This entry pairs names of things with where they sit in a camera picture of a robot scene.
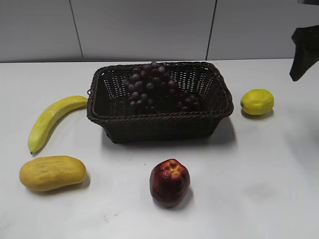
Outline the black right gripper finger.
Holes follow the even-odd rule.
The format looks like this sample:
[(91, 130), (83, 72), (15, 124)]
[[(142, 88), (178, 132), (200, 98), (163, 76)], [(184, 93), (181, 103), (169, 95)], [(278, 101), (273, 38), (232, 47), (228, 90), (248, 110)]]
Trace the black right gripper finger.
[(295, 56), (290, 77), (296, 82), (319, 61), (319, 26), (297, 28), (292, 41), (295, 44)]

